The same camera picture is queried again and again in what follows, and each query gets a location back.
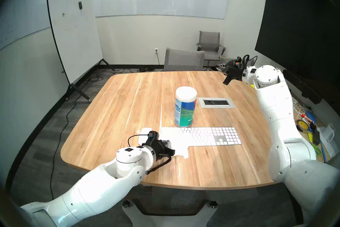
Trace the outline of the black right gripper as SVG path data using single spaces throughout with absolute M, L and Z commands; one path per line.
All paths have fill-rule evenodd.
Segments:
M 242 82 L 242 74 L 244 72 L 244 64 L 242 59 L 230 60 L 226 65 L 217 65 L 219 72 L 226 72 L 227 76 L 223 81 L 224 85 L 230 84 L 232 80 L 238 80 Z

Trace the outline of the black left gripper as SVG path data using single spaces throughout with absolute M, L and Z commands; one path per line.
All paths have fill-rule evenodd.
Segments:
M 150 150 L 154 163 L 163 158 L 167 158 L 164 163 L 170 163 L 172 157 L 175 155 L 175 150 L 171 147 L 171 141 L 160 140 L 159 136 L 158 132 L 149 131 L 146 142 L 142 143 L 142 146 Z

